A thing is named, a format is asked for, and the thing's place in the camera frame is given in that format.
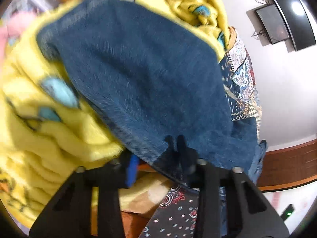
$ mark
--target pink object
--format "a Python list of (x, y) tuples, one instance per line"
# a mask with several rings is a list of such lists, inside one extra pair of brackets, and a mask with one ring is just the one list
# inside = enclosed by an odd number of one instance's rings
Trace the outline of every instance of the pink object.
[(33, 12), (18, 12), (7, 24), (0, 28), (0, 65), (4, 59), (4, 50), (10, 37), (19, 37), (36, 18)]

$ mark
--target white surface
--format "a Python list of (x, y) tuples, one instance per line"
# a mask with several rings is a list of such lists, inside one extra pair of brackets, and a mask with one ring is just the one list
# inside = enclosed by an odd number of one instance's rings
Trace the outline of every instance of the white surface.
[[(223, 0), (229, 25), (234, 26), (252, 58), (262, 103), (261, 139), (269, 150), (295, 146), (316, 138), (317, 46), (288, 53), (285, 42), (262, 46), (246, 14), (261, 6), (255, 0)], [(317, 33), (317, 24), (310, 17)]]
[(292, 233), (303, 220), (317, 196), (317, 181), (291, 190), (264, 193), (264, 196), (279, 215), (289, 204), (293, 204), (294, 212), (285, 221), (289, 232)]

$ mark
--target yellow fleece fabric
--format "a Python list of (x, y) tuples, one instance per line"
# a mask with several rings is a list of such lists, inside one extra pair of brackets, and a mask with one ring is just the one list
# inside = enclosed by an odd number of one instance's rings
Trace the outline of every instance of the yellow fleece fabric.
[[(164, 0), (135, 2), (185, 27), (208, 43), (218, 59), (222, 59), (224, 48), (215, 34), (181, 20)], [(63, 64), (45, 60), (36, 35), (44, 25), (59, 19), (78, 3), (80, 0), (69, 1), (36, 19), (3, 64), (0, 83), (0, 199), (13, 216), (29, 228), (75, 168), (101, 167), (124, 149), (83, 99), (78, 98), (78, 107), (69, 108), (55, 101), (41, 87), (41, 82), (48, 77), (64, 80), (71, 86)], [(226, 21), (217, 26), (226, 37)], [(39, 117), (43, 107), (53, 111), (60, 120)], [(120, 192), (121, 210), (129, 211), (130, 202), (144, 193), (146, 186), (156, 185), (158, 177), (155, 176), (152, 173), (148, 173), (148, 177), (143, 175), (133, 189)], [(92, 204), (96, 204), (96, 191)]]

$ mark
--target blue fabric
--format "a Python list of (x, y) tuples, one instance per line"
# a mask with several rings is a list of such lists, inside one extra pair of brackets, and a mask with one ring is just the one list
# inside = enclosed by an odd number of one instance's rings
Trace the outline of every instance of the blue fabric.
[(216, 54), (133, 2), (84, 0), (44, 27), (38, 45), (139, 158), (182, 183), (175, 139), (217, 167), (251, 168), (255, 118), (231, 120)]

